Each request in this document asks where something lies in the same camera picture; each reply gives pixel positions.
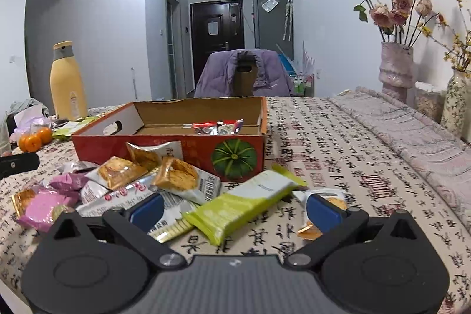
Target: paper notice on door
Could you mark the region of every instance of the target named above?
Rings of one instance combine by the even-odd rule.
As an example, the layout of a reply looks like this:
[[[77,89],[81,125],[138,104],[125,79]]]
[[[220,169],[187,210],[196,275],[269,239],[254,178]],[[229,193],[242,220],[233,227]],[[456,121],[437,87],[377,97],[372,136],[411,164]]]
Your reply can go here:
[[[219,35],[218,23],[217,22],[209,22],[208,23],[208,34],[209,35]]]

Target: blue gripper pad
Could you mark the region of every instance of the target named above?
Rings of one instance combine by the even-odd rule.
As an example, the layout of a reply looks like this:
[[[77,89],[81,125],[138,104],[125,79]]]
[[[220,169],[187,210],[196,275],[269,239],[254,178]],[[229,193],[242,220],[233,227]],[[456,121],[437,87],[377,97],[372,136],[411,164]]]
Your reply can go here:
[[[306,202],[306,214],[310,222],[312,222],[322,233],[327,233],[333,227],[341,224],[344,215],[334,210],[334,205],[320,196],[311,194]]]
[[[135,207],[129,221],[143,232],[148,233],[163,217],[163,210],[163,197],[160,194],[155,194]]]

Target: pink vase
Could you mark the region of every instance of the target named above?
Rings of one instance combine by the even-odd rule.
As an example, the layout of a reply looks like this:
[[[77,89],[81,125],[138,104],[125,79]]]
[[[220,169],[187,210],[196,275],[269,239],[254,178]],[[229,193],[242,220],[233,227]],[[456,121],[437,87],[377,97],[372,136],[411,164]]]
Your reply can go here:
[[[383,93],[405,103],[407,89],[414,86],[413,49],[399,43],[383,42],[379,80]]]

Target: blue object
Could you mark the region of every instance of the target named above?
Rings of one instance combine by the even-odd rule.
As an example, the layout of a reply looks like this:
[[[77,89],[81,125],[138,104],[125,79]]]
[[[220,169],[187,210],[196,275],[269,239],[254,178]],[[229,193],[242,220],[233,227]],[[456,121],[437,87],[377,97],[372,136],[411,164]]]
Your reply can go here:
[[[341,224],[343,221],[342,214],[330,209],[315,195],[310,195],[306,202],[306,214],[310,222],[312,222],[322,233]]]
[[[163,217],[164,201],[160,194],[155,194],[136,207],[129,221],[140,230],[148,233]]]
[[[283,64],[284,68],[286,69],[286,72],[288,72],[288,75],[296,75],[296,71],[294,70],[293,66],[291,65],[290,61],[286,56],[283,54],[278,54],[281,63]]]

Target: green pumpkin print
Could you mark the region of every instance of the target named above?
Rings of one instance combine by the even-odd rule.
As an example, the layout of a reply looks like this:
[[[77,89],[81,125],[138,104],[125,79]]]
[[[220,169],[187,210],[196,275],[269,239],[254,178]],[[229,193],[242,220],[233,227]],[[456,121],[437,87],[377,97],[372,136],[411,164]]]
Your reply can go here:
[[[226,140],[217,145],[211,155],[215,171],[230,180],[240,179],[257,166],[257,152],[248,142]]]

